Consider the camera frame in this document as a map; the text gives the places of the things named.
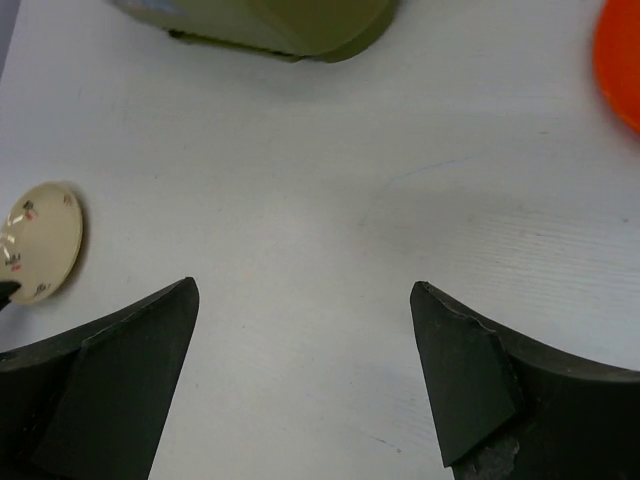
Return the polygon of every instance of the orange plate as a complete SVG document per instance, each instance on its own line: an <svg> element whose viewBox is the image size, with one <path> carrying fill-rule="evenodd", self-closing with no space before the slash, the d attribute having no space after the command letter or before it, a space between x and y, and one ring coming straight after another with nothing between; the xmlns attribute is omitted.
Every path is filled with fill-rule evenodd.
<svg viewBox="0 0 640 480"><path fill-rule="evenodd" d="M615 112L640 133L640 0L609 0L596 28L593 62Z"/></svg>

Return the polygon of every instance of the gray floor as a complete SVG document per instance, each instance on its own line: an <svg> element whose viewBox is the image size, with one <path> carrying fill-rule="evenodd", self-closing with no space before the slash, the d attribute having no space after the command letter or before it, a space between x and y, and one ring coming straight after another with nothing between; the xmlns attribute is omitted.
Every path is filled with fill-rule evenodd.
<svg viewBox="0 0 640 480"><path fill-rule="evenodd" d="M9 51L19 7L20 0L2 0L0 2L0 79L2 78L4 62Z"/></svg>

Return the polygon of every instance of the table surface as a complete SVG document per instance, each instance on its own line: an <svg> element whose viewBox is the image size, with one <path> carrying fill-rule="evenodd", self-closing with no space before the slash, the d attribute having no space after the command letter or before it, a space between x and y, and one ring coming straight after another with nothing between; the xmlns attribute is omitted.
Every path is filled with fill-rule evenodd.
<svg viewBox="0 0 640 480"><path fill-rule="evenodd" d="M594 86L601 3L407 0L375 46L326 65L23 0L0 204L71 181L89 235L68 288L2 313L0 351L195 277L154 480L451 478L417 280L640 369L640 141Z"/></svg>

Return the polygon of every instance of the white table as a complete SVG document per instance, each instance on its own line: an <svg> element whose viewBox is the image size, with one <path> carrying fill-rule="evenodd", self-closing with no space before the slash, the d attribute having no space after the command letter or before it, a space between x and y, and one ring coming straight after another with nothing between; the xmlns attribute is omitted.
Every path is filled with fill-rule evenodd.
<svg viewBox="0 0 640 480"><path fill-rule="evenodd" d="M23 0L0 205L70 180L90 235L69 288L2 313L0 351L194 276L153 480L451 478L416 280L640 369L640 141L594 87L600 4L406 1L373 48L326 65Z"/></svg>

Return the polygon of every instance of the green toaster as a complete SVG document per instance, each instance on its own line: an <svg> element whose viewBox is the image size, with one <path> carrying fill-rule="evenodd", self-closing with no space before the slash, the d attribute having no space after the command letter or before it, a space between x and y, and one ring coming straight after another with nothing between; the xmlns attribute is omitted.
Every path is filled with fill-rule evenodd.
<svg viewBox="0 0 640 480"><path fill-rule="evenodd" d="M187 42L339 62L387 29L399 0L110 0Z"/></svg>

